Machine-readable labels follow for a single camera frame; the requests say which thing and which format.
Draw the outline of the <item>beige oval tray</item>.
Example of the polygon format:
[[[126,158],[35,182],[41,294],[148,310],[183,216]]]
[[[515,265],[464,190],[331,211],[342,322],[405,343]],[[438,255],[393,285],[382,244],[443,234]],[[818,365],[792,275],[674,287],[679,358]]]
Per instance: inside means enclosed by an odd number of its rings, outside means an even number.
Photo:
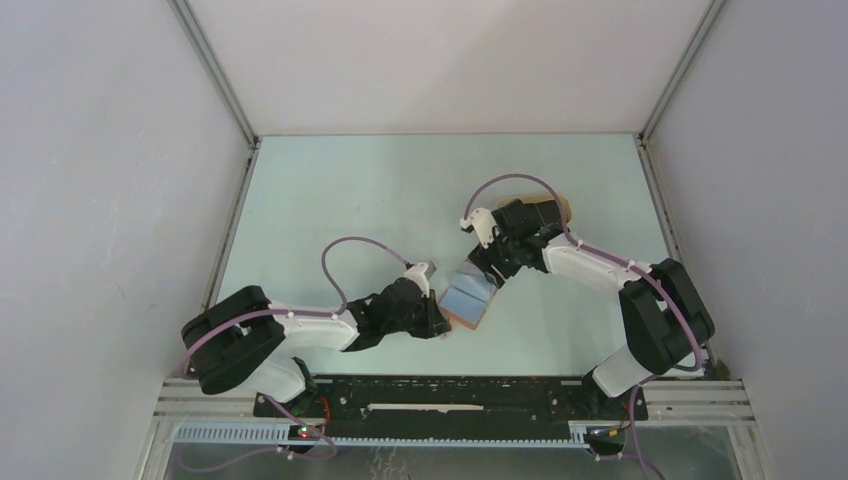
[[[570,203],[568,199],[562,194],[557,194],[556,196],[554,196],[550,193],[538,193],[510,196],[499,200],[497,203],[497,207],[502,208],[513,200],[521,200],[526,205],[543,204],[545,206],[545,209],[541,208],[541,215],[543,218],[560,218],[561,214],[558,208],[558,203],[561,203],[562,207],[565,210],[566,222],[569,223],[573,219],[573,212]]]

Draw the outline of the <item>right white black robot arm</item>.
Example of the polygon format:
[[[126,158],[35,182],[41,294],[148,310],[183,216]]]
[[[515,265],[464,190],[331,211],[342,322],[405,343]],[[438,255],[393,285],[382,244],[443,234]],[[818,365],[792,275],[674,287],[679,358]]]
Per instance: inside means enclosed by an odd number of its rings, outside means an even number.
[[[568,232],[543,229],[523,238],[492,234],[469,260],[496,287],[527,268],[570,277],[617,302],[625,344],[586,375],[581,392],[583,408],[593,417],[610,416],[622,394],[646,381],[703,368],[703,346],[715,325],[685,267],[674,259],[637,262]]]

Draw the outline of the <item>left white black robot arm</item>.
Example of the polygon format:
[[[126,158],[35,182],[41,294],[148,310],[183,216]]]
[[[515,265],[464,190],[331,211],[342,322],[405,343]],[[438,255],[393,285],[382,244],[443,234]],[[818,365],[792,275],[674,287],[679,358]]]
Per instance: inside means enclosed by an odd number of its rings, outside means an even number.
[[[409,278],[353,300],[340,312],[287,308],[251,285],[182,327],[188,354],[182,374],[197,380],[206,395],[248,388],[299,417],[314,408],[316,390],[298,351],[358,352],[393,334],[428,340],[450,330],[433,292]]]

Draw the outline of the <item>orange leather card holder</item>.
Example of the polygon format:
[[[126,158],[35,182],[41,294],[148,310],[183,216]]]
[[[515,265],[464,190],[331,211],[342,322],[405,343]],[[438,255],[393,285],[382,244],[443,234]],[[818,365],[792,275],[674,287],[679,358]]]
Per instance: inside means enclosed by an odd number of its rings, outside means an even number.
[[[452,322],[476,330],[498,292],[493,278],[469,261],[449,276],[438,306]]]

